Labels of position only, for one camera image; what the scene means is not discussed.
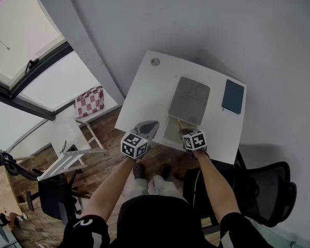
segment shoe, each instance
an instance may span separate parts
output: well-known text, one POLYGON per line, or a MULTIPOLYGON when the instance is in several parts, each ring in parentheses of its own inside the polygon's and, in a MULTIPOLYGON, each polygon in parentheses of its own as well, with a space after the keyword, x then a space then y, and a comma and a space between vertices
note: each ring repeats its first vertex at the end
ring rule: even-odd
POLYGON ((156 175, 162 176, 164 180, 167 180, 171 173, 171 166, 167 163, 161 165, 161 167, 156 171, 156 175))
POLYGON ((133 167, 134 179, 145 178, 145 166, 142 163, 137 163, 133 167))

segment pink checkered bag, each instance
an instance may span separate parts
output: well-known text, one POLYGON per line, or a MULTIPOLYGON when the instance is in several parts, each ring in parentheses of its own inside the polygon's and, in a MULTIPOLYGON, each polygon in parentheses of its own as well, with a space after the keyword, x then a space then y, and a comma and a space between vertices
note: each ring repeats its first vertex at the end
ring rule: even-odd
POLYGON ((86 117, 103 109, 103 107, 103 88, 100 85, 81 94, 74 104, 76 118, 86 117))

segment desk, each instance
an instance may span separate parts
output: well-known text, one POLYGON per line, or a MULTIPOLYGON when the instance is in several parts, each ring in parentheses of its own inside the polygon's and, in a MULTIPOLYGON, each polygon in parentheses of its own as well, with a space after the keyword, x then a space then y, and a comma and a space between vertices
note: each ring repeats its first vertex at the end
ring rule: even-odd
POLYGON ((8 215, 11 212, 22 215, 19 203, 11 187, 8 173, 4 166, 0 166, 0 214, 8 215))
POLYGON ((178 150, 182 143, 164 138, 168 123, 168 109, 180 77, 185 76, 210 87, 210 95, 198 127, 205 132, 209 157, 233 164, 238 151, 246 100, 246 85, 224 74, 186 60, 154 51, 147 51, 135 75, 125 99, 115 128, 130 131, 137 123, 157 120, 159 130, 153 141, 178 150), (160 64, 153 66, 150 61, 158 58, 160 64), (244 87, 241 114, 222 108, 226 80, 244 87))

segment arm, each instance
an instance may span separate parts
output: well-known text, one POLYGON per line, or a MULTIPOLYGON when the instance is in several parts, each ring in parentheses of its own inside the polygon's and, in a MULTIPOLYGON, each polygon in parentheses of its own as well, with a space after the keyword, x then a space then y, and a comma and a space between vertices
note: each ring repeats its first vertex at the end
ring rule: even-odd
POLYGON ((126 157, 93 193, 82 216, 98 215, 107 222, 134 164, 134 160, 126 157))
POLYGON ((208 197, 219 223, 227 214, 240 213, 232 188, 208 156, 201 150, 194 151, 194 155, 200 163, 208 197))

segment office chair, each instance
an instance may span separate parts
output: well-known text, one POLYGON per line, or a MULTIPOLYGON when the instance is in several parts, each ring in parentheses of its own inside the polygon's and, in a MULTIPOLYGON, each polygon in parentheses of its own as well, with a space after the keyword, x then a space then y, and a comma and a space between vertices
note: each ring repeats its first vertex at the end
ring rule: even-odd
MULTIPOLYGON (((242 215, 274 227, 287 219, 293 210, 297 188, 290 182, 290 169, 286 162, 249 170, 234 165, 231 169, 219 171, 233 188, 242 215)), ((183 197, 201 219, 210 218, 211 227, 218 225, 200 168, 186 172, 183 197)))
MULTIPOLYGON (((32 169, 31 172, 19 165, 10 154, 1 151, 0 166, 4 166, 8 173, 13 176, 22 175, 31 181, 38 181, 37 177, 42 175, 42 171, 32 169)), ((69 220, 75 219, 75 213, 80 214, 80 211, 76 210, 75 204, 77 200, 73 196, 89 198, 88 196, 72 191, 77 189, 72 188, 77 172, 78 170, 75 171, 69 182, 64 174, 38 181, 39 191, 36 194, 31 195, 30 191, 26 192, 29 209, 31 211, 34 210, 32 201, 39 197, 41 209, 45 214, 62 220, 65 225, 69 220)))

